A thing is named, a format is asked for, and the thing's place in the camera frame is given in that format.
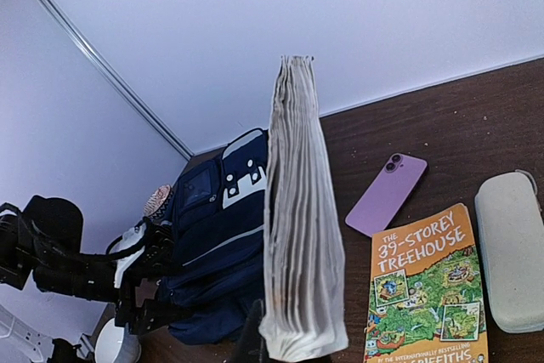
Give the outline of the navy blue student backpack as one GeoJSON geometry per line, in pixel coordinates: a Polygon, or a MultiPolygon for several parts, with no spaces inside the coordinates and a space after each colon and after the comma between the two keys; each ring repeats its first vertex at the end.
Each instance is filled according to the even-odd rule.
{"type": "Polygon", "coordinates": [[[170,334],[187,345],[239,337],[264,296],[263,233],[268,134],[254,128],[222,153],[183,172],[163,220],[173,232],[173,263],[156,299],[188,316],[170,334]]]}

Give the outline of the purple cover paperback book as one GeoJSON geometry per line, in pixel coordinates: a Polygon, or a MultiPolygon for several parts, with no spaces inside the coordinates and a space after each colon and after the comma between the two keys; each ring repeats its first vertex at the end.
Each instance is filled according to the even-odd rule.
{"type": "Polygon", "coordinates": [[[269,356],[301,362],[346,349],[345,251],[309,56],[281,59],[266,178],[259,332],[269,356]]]}

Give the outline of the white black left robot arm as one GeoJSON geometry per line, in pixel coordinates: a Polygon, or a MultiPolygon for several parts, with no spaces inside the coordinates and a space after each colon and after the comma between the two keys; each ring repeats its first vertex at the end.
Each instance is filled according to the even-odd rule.
{"type": "Polygon", "coordinates": [[[158,298],[139,302],[143,280],[179,272],[171,261],[173,239],[144,217],[116,239],[120,249],[81,251],[83,216],[73,202],[33,196],[24,209],[1,206],[1,282],[21,290],[33,280],[42,292],[112,303],[114,322],[145,335],[191,316],[191,309],[158,298]]]}

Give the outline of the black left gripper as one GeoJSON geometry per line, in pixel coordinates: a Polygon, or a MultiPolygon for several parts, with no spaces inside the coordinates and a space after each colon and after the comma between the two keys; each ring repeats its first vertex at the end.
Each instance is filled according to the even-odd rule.
{"type": "Polygon", "coordinates": [[[85,267],[86,282],[74,293],[116,306],[115,323],[131,333],[149,333],[187,317],[187,309],[157,295],[137,300],[143,281],[178,275],[183,267],[173,262],[173,236],[165,225],[141,219],[118,238],[119,249],[105,254],[79,253],[74,259],[85,267]]]}

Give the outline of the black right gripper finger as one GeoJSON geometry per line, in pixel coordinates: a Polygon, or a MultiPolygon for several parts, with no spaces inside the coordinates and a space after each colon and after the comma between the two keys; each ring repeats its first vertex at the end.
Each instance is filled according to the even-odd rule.
{"type": "Polygon", "coordinates": [[[237,361],[240,363],[271,362],[266,342],[259,331],[264,312],[264,301],[255,301],[237,343],[237,361]]]}

